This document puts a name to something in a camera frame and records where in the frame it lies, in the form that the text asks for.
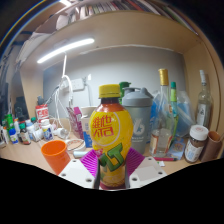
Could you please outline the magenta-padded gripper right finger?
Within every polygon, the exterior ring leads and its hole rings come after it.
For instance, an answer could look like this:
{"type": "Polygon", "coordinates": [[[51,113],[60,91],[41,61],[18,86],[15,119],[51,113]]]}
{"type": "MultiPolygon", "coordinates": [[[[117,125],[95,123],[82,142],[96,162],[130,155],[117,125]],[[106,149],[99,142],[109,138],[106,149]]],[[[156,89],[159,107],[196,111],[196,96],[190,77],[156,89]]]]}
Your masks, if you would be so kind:
{"type": "Polygon", "coordinates": [[[125,186],[127,189],[140,188],[166,176],[157,161],[131,148],[126,157],[125,186]]]}

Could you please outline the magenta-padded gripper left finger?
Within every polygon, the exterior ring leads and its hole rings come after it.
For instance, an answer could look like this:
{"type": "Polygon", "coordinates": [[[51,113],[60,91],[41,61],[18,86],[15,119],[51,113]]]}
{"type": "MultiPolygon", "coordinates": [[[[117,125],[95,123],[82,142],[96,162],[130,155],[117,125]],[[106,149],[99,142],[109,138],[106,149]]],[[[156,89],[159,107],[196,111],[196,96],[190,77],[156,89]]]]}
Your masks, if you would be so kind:
{"type": "Polygon", "coordinates": [[[89,151],[80,159],[72,159],[61,171],[59,177],[84,188],[98,189],[100,165],[95,151],[89,151]]]}

